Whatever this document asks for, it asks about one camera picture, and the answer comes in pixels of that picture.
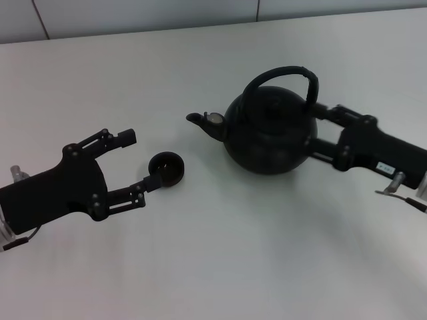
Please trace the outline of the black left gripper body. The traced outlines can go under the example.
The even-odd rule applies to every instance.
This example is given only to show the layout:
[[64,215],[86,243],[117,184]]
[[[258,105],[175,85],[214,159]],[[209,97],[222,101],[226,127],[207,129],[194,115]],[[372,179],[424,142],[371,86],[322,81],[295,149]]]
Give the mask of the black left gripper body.
[[108,217],[105,178],[90,154],[63,150],[54,168],[1,188],[1,209],[16,235],[74,212],[102,221]]

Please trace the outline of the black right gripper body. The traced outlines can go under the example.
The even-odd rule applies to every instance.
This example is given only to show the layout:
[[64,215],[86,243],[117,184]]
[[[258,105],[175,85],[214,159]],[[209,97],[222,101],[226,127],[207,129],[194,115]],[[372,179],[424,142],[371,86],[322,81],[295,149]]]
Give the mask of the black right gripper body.
[[386,134],[375,117],[365,115],[345,126],[335,154],[335,168],[363,167],[389,179],[402,172],[403,184],[417,189],[426,173],[426,150]]

